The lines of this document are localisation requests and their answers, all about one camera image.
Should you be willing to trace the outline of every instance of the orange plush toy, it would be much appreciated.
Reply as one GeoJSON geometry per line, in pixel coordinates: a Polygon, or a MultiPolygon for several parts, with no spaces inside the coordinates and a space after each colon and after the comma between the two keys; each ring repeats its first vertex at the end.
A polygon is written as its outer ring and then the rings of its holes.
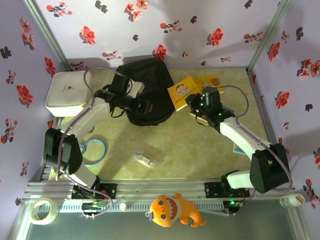
{"type": "Polygon", "coordinates": [[[196,206],[182,199],[180,193],[177,193],[174,198],[165,195],[158,196],[152,202],[150,212],[145,215],[150,221],[165,228],[172,226],[177,219],[182,224],[189,224],[188,217],[193,219],[192,227],[199,227],[207,222],[202,220],[196,206]]]}

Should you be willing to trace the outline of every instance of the blue ring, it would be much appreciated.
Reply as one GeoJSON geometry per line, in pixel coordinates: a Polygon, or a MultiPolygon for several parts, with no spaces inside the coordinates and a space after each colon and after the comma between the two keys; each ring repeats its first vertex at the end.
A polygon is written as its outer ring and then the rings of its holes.
{"type": "Polygon", "coordinates": [[[103,152],[102,157],[98,161],[96,161],[94,163],[84,163],[85,166],[95,166],[95,165],[99,164],[105,158],[105,156],[107,154],[107,146],[106,146],[106,144],[101,139],[93,138],[93,139],[90,139],[90,140],[86,141],[84,144],[79,144],[80,147],[83,148],[83,151],[81,153],[82,156],[85,154],[85,152],[87,150],[87,144],[89,144],[91,142],[99,142],[99,143],[101,143],[103,145],[103,147],[104,147],[104,152],[103,152]]]}

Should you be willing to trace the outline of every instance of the table surface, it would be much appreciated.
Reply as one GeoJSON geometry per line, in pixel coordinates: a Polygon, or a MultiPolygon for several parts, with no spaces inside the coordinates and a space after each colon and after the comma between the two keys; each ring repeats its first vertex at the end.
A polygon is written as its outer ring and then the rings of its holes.
{"type": "MultiPolygon", "coordinates": [[[[187,76],[202,77],[216,75],[222,85],[240,87],[249,99],[249,111],[240,118],[247,128],[258,136],[267,139],[257,103],[244,68],[231,69],[169,69],[177,83],[187,76]]],[[[111,71],[92,71],[95,89],[111,83],[111,71]]],[[[221,103],[241,114],[246,109],[246,101],[240,91],[226,88],[220,94],[221,103]]],[[[85,136],[83,141],[99,138],[107,144],[107,154],[101,163],[88,168],[102,180],[110,179],[203,179],[220,178],[233,170],[249,170],[250,160],[246,155],[233,152],[233,142],[219,134],[215,129],[203,127],[190,116],[190,109],[183,108],[174,112],[158,126],[140,127],[129,122],[124,114],[119,118],[106,115],[85,136]],[[149,168],[132,158],[139,150],[156,159],[159,166],[149,168]]],[[[99,159],[103,147],[96,142],[90,143],[84,154],[84,162],[99,159]]]]}

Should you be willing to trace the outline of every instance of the tape roll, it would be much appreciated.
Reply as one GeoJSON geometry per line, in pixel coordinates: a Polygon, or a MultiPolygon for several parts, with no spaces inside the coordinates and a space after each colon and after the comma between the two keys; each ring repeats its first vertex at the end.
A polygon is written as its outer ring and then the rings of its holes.
{"type": "Polygon", "coordinates": [[[31,223],[35,225],[48,225],[56,219],[56,217],[58,216],[58,213],[59,213],[58,203],[47,197],[43,197],[33,203],[30,209],[29,215],[30,215],[31,223]],[[48,215],[44,219],[40,219],[38,215],[39,207],[44,204],[49,204],[50,210],[48,215]]]}

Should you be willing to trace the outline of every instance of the purple wall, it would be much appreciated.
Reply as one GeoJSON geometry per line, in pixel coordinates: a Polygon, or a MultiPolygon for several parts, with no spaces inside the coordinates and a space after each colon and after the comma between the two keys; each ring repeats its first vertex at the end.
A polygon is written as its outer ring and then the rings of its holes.
{"type": "Polygon", "coordinates": [[[320,236],[320,2],[291,1],[255,66],[276,139],[288,150],[295,188],[310,239],[320,236]]]}
{"type": "Polygon", "coordinates": [[[45,131],[53,119],[45,99],[52,74],[64,68],[23,1],[0,0],[0,6],[0,239],[4,240],[19,199],[40,167],[45,131]]]}

